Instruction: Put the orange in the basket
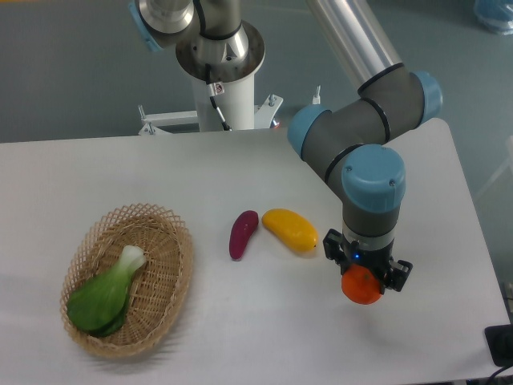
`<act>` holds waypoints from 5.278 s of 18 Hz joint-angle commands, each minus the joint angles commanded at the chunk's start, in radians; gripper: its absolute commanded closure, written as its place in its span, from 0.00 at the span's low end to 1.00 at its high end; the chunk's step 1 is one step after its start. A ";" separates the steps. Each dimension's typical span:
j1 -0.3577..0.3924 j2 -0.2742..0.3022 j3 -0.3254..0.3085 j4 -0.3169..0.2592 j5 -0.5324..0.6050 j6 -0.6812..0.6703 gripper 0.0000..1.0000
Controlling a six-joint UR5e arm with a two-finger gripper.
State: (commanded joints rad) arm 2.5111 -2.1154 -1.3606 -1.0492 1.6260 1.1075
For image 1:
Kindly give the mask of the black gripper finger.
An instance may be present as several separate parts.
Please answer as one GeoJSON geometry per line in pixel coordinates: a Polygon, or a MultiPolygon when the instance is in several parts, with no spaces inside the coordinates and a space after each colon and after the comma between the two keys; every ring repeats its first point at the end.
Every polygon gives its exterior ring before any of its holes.
{"type": "Polygon", "coordinates": [[[335,229],[330,229],[323,239],[325,257],[340,265],[344,261],[343,236],[335,229]]]}
{"type": "Polygon", "coordinates": [[[390,259],[379,278],[380,293],[384,294],[386,290],[401,292],[412,269],[413,264],[408,261],[390,259]]]}

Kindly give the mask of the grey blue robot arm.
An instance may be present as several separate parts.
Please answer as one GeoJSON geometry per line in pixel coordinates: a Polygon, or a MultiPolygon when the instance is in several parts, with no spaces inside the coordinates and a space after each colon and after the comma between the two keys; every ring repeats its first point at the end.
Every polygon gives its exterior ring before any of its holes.
{"type": "MultiPolygon", "coordinates": [[[[308,7],[358,93],[338,111],[303,107],[287,131],[294,151],[342,202],[342,228],[326,234],[325,255],[340,267],[345,289],[355,285],[349,272],[362,268],[379,293],[400,291],[412,270],[392,256],[406,168],[387,144],[434,118],[442,92],[428,73],[406,69],[367,2],[308,7]]],[[[201,131],[271,125],[254,103],[265,45],[238,1],[132,1],[129,10],[150,50],[175,47],[201,131]]]]}

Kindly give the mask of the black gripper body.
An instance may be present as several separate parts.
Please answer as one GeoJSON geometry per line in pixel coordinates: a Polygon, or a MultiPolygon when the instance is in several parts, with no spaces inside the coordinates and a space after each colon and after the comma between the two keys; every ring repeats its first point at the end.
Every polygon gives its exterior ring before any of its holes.
{"type": "Polygon", "coordinates": [[[390,269],[394,237],[394,229],[379,237],[364,237],[350,229],[343,229],[340,246],[344,254],[341,275],[352,265],[359,265],[375,277],[385,277],[390,269]]]}

